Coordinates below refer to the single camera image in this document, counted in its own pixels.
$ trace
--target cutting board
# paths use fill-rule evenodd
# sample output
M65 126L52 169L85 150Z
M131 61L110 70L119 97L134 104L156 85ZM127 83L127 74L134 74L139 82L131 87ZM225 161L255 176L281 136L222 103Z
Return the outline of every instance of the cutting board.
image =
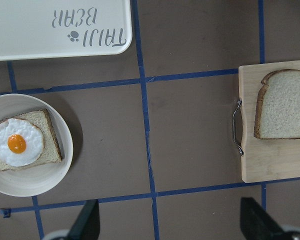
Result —
M300 177L300 139L254 137L257 96L261 80L272 71L300 70L300 60L239 67L239 97L242 99L242 180L246 183Z

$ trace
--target white bread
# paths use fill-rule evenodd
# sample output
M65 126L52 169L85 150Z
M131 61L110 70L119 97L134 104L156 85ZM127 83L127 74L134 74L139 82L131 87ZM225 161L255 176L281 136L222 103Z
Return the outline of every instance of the white bread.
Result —
M261 83L254 136L258 139L300 139L300 70L273 71Z
M13 170L19 171L23 169L28 169L31 167L49 164L49 163L60 163L62 161L61 151L59 148L56 133L52 126L50 115L48 110L41 109L38 111L32 111L14 116L17 119L27 120L31 124L37 126L43 134L43 152L41 156L33 163L25 166L10 166L5 162L0 160L0 171Z

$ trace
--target tray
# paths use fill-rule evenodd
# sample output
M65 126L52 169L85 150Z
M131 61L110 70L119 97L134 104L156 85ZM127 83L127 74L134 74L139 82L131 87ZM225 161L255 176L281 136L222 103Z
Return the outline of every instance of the tray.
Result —
M300 60L239 67L239 97L242 115L242 180L246 183L300 177L300 139L254 137L257 96L261 80L281 69L300 70Z
M0 0L0 61L113 55L131 41L129 0Z

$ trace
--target egg yolk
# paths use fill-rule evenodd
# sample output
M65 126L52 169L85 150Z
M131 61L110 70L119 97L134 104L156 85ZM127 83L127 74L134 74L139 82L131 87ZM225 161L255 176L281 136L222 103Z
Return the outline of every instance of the egg yolk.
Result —
M8 147L15 154L21 154L26 150L26 141L19 134L13 134L8 138Z

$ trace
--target white plate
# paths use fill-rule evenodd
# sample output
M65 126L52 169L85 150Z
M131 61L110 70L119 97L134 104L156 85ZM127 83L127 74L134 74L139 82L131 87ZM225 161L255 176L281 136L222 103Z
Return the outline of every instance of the white plate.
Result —
M61 163L49 163L21 171L0 171L0 192L16 197L42 194L55 187L68 172L73 157L73 141L60 114L44 101L23 94L0 96L0 120L45 108L49 111L62 155Z
M0 61L113 55L131 41L130 0L0 0Z

